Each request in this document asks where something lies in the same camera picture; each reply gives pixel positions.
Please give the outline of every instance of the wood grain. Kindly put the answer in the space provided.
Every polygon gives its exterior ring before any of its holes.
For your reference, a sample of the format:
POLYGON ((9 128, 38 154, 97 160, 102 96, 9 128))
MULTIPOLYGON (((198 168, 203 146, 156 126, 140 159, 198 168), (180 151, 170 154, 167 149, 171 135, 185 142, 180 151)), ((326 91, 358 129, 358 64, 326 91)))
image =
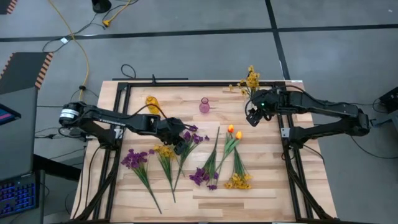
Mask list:
MULTIPOLYGON (((111 110, 116 95, 117 82, 103 82, 98 107, 111 110)), ((303 88, 302 82, 287 82, 303 88)), ((292 200, 290 197, 287 172, 282 155, 282 145, 277 120, 261 121, 257 127, 251 127, 244 115, 245 97, 238 90, 230 92, 228 87, 134 87, 129 99, 128 113, 133 114, 144 105, 148 95, 155 96, 167 116, 182 118, 187 124, 199 127, 199 135, 208 135, 211 140, 199 145, 188 157, 184 165, 185 177, 181 176, 175 192, 177 203, 172 200, 170 186, 165 178, 157 158, 149 159, 149 178, 158 200, 162 214, 137 176, 127 168, 119 166, 117 184, 113 202, 111 222, 271 222, 294 221, 292 200), (211 106, 208 114, 199 112, 202 97, 209 99, 211 106), (210 192, 205 186, 198 187, 188 175, 201 167, 214 147, 218 126, 220 135, 217 145, 217 163, 223 155, 223 146, 227 126, 233 124, 235 130, 243 132, 238 146, 242 160, 254 178, 251 190, 225 189, 233 170, 233 155, 229 155, 223 164, 218 190, 210 192)), ((296 126, 313 126, 311 114, 293 115, 296 126)), ((151 136, 139 136, 130 131, 124 135, 122 157, 127 150, 148 151, 160 141, 151 136)), ((320 152, 317 141, 311 140, 308 146, 320 152)), ((78 209, 84 208, 87 190, 88 165, 95 149, 96 141, 88 144, 83 174, 83 197, 78 209)), ((313 152, 301 149, 303 167, 308 189, 323 206, 327 213, 336 216, 333 199, 322 160, 313 152)), ((98 188, 104 151, 100 150, 93 160, 88 200, 98 188)), ((177 163, 173 165, 173 175, 177 173, 177 163)), ((299 190, 300 208, 305 217, 302 194, 299 190)), ((72 216, 77 208, 80 193, 76 194, 72 216)), ((104 194, 100 217, 104 217, 108 192, 104 194)))

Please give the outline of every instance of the blue keyboard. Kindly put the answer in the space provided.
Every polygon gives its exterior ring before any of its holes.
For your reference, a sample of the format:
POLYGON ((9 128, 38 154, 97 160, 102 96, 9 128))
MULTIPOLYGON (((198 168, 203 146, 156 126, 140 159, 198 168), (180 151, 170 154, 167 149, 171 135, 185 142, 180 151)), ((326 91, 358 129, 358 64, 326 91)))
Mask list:
POLYGON ((35 174, 0 182, 0 218, 36 208, 39 187, 35 174))

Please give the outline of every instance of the yellow cable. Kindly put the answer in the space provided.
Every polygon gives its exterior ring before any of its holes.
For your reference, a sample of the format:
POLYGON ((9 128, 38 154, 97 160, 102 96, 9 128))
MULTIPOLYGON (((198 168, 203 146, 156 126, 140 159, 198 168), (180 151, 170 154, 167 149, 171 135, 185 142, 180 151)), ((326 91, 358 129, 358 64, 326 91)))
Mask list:
MULTIPOLYGON (((61 12, 57 9, 57 7, 54 6, 53 2, 51 0, 49 0, 49 3, 51 4, 51 6, 56 10, 56 12, 58 13, 58 15, 61 17, 61 19, 63 20, 63 22, 65 23, 65 25, 67 25, 69 33, 72 37, 72 39, 76 42, 77 45, 79 45, 79 47, 81 48, 81 50, 83 51, 85 58, 86 58, 86 67, 87 67, 87 72, 86 72, 86 77, 85 77, 85 81, 83 82, 83 86, 86 85, 87 82, 87 78, 88 78, 88 74, 90 73, 90 64, 88 63, 88 57, 86 54, 86 51, 84 50, 84 48, 80 45, 79 42, 77 42, 77 40, 75 39, 75 35, 72 32, 70 26, 68 25, 68 23, 66 22, 65 18, 63 18, 63 16, 61 15, 61 12)), ((80 90, 80 94, 79 94, 79 100, 81 100, 81 97, 83 95, 83 90, 80 90)))
POLYGON ((112 18, 103 21, 103 24, 104 24, 106 27, 109 27, 109 26, 111 25, 112 20, 114 20, 114 18, 116 18, 116 16, 118 16, 118 14, 119 14, 121 11, 123 11, 125 8, 127 8, 127 7, 129 6, 130 2, 131 2, 131 0, 129 0, 129 1, 127 2, 127 4, 126 4, 125 6, 123 6, 117 13, 115 13, 115 15, 112 16, 112 18))

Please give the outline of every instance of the orange tulip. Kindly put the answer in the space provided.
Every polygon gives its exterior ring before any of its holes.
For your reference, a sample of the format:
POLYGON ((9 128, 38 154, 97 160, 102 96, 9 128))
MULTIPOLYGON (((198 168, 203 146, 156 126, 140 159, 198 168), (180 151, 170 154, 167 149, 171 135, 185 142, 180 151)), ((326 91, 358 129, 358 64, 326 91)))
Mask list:
POLYGON ((241 139, 242 138, 242 132, 241 131, 238 131, 237 133, 236 133, 236 139, 241 139))
POLYGON ((228 126, 228 132, 229 132, 229 133, 233 133, 233 132, 234 132, 234 126, 233 126, 232 124, 230 124, 230 125, 228 126))

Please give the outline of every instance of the orange bottle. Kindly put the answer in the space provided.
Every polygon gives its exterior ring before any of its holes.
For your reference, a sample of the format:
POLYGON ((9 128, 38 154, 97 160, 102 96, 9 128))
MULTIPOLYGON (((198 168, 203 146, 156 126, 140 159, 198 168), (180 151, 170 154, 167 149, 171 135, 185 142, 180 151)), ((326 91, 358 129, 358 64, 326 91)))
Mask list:
MULTIPOLYGON (((154 96, 147 96, 145 104, 146 105, 153 104, 160 108, 159 102, 156 100, 156 98, 154 96)), ((156 106, 148 106, 149 112, 152 114, 159 114, 160 111, 159 111, 159 109, 156 108, 156 106)))

